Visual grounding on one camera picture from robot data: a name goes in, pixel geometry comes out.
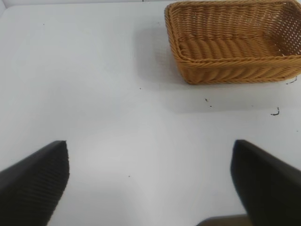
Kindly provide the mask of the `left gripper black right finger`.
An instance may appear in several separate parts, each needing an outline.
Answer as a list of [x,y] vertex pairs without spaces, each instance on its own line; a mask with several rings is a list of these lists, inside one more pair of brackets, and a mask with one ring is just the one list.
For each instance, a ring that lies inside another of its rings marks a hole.
[[300,170],[246,140],[236,140],[230,173],[252,225],[301,224]]

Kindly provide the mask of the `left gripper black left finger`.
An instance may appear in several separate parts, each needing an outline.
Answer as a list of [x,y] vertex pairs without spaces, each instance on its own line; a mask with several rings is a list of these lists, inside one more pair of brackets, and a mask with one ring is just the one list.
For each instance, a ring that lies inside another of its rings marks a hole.
[[66,141],[54,141],[0,173],[0,224],[46,226],[70,175]]

